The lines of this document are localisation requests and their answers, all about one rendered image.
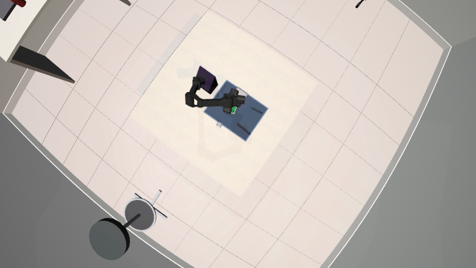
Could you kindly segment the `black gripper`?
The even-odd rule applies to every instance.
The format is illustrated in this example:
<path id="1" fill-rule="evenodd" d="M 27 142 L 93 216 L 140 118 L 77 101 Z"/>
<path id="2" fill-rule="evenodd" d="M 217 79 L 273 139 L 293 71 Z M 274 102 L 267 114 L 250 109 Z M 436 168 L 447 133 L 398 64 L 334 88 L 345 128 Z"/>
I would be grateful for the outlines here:
<path id="1" fill-rule="evenodd" d="M 238 95 L 239 91 L 232 88 L 230 90 L 230 93 L 232 93 L 233 95 Z M 232 109 L 231 108 L 223 108 L 223 111 L 230 114 Z"/>

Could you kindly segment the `blue-grey flat mat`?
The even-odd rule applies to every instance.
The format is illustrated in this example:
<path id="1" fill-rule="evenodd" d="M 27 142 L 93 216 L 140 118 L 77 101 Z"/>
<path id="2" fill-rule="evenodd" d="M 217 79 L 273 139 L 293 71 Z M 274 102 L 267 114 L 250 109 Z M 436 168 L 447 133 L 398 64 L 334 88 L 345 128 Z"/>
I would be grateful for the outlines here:
<path id="1" fill-rule="evenodd" d="M 232 88 L 236 89 L 237 86 L 230 81 L 225 80 L 213 99 L 221 99 L 223 94 L 230 93 Z M 235 115 L 224 112 L 223 108 L 224 107 L 222 106 L 210 106 L 207 107 L 203 112 L 216 122 L 222 123 L 222 126 L 229 129 L 229 131 L 237 135 L 245 142 L 268 111 L 267 106 L 263 105 L 249 94 L 245 98 L 245 103 L 241 104 L 240 107 L 237 107 Z M 247 134 L 237 125 L 237 123 L 243 126 L 243 128 L 248 130 L 251 134 Z"/>

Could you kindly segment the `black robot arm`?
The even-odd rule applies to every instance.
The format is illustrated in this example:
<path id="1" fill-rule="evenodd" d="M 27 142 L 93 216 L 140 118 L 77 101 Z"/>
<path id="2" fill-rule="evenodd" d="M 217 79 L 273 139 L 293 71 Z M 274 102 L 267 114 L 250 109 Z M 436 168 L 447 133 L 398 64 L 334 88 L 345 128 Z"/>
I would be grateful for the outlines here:
<path id="1" fill-rule="evenodd" d="M 241 104 L 245 103 L 245 97 L 242 95 L 233 95 L 232 93 L 223 94 L 221 99 L 202 99 L 196 92 L 200 90 L 201 85 L 204 85 L 205 78 L 202 76 L 193 76 L 192 86 L 185 94 L 185 104 L 194 108 L 203 108 L 210 106 L 222 106 L 224 108 L 232 108 L 234 106 L 240 107 Z M 197 101 L 197 105 L 194 104 L 194 99 Z"/>

